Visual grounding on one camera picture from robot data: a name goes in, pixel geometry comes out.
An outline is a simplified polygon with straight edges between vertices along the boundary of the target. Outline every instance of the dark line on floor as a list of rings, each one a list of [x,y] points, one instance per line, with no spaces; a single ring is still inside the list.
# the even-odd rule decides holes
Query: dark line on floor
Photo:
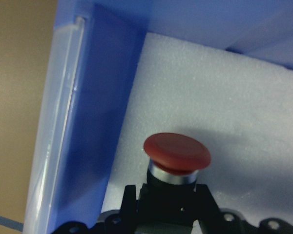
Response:
[[[23,230],[23,224],[19,223],[17,221],[5,218],[0,216],[0,225],[5,226],[7,228],[11,228],[17,231],[22,231]]]

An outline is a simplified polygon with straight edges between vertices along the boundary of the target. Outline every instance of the screw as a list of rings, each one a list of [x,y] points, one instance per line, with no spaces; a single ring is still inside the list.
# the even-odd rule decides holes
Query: screw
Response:
[[[68,231],[69,231],[69,233],[77,233],[77,232],[79,232],[79,227],[77,227],[77,226],[72,227]]]
[[[224,219],[228,222],[232,222],[234,221],[234,216],[232,214],[227,213],[227,214],[224,214]]]
[[[269,221],[268,226],[273,230],[278,230],[280,228],[280,224],[274,220]]]
[[[119,217],[116,217],[116,218],[112,219],[112,223],[113,223],[113,224],[119,224],[121,221],[122,221],[122,220],[121,220],[121,218],[119,218]]]

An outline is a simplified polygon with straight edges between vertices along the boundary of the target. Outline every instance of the foam liner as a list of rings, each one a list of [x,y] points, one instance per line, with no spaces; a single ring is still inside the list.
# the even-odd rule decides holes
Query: foam liner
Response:
[[[102,211],[124,186],[146,182],[144,140],[193,137],[212,163],[200,172],[221,208],[258,226],[293,224],[293,71],[246,56],[148,33],[130,94]]]

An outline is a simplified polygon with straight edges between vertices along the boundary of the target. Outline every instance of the blue plastic bin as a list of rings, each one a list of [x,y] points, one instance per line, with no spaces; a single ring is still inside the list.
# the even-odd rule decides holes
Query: blue plastic bin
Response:
[[[293,69],[293,0],[59,0],[23,233],[94,225],[146,32]]]

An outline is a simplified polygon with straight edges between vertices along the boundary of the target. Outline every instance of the brown surface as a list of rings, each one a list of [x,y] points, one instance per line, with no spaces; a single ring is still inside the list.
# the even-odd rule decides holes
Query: brown surface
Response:
[[[0,0],[0,216],[22,223],[55,12],[55,0]]]
[[[21,232],[0,225],[0,234],[21,234]]]

